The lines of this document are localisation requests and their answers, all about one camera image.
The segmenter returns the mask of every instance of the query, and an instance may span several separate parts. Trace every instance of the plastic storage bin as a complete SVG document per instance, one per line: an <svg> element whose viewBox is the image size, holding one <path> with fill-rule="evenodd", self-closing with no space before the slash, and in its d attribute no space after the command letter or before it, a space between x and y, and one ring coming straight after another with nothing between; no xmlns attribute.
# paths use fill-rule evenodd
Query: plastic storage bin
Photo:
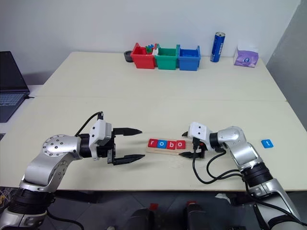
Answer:
<svg viewBox="0 0 307 230"><path fill-rule="evenodd" d="M181 49L180 45L177 45L177 53L180 70L197 71L201 59L200 46L197 46L197 49Z"/></svg>
<svg viewBox="0 0 307 230"><path fill-rule="evenodd" d="M157 44L157 51L155 50L155 60L157 62L158 69L176 69L178 53L176 49L161 48Z"/></svg>
<svg viewBox="0 0 307 230"><path fill-rule="evenodd" d="M154 69L155 67L155 59L154 55L152 55L153 52L150 54L146 53L146 48L139 45L139 43L136 43L133 51L131 53L132 60L138 69Z"/></svg>

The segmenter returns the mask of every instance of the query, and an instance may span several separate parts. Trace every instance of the purple tissue box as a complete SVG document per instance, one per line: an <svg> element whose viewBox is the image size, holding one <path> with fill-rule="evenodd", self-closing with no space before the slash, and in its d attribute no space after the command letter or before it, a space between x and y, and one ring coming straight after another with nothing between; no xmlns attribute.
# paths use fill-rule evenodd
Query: purple tissue box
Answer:
<svg viewBox="0 0 307 230"><path fill-rule="evenodd" d="M245 66L245 67L255 67L258 61L259 55L257 52L248 50L236 50L234 56L234 65Z"/></svg>

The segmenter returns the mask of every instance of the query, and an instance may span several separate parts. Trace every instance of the laptop keyboard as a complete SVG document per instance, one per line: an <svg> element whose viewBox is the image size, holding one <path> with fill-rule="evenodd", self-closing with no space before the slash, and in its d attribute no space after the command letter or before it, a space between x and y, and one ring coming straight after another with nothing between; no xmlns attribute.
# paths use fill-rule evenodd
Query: laptop keyboard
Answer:
<svg viewBox="0 0 307 230"><path fill-rule="evenodd" d="M0 94L0 106L14 106L22 97L22 93Z"/></svg>

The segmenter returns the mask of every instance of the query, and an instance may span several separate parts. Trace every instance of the white wall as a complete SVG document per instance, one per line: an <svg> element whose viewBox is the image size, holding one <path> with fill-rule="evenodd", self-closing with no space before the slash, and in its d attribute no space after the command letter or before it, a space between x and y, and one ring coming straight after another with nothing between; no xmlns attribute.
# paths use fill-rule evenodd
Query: white wall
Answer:
<svg viewBox="0 0 307 230"><path fill-rule="evenodd" d="M0 0L0 50L23 74L48 77L71 51L123 52L135 42L201 46L226 33L223 56L239 38L270 59L300 0Z"/></svg>

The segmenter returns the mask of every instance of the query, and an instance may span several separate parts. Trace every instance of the red object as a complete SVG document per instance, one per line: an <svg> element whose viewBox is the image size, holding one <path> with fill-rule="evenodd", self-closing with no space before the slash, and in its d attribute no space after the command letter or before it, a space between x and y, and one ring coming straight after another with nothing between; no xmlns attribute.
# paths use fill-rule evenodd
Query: red object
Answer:
<svg viewBox="0 0 307 230"><path fill-rule="evenodd" d="M155 211L158 209L159 204L151 203L149 206L149 210Z"/></svg>
<svg viewBox="0 0 307 230"><path fill-rule="evenodd" d="M168 140L166 148L169 150L174 150L176 148L176 142L172 140Z"/></svg>
<svg viewBox="0 0 307 230"><path fill-rule="evenodd" d="M186 141L185 140L176 141L176 148L178 150L184 150L186 148Z"/></svg>
<svg viewBox="0 0 307 230"><path fill-rule="evenodd" d="M154 55L151 53L147 54L146 48L140 46L139 43L135 44L130 56L138 69L154 69L155 67Z"/></svg>
<svg viewBox="0 0 307 230"><path fill-rule="evenodd" d="M189 206L189 204L196 204L196 200L189 200L189 201L187 202L187 206Z"/></svg>
<svg viewBox="0 0 307 230"><path fill-rule="evenodd" d="M158 140L157 139L149 139L148 147L157 148Z"/></svg>

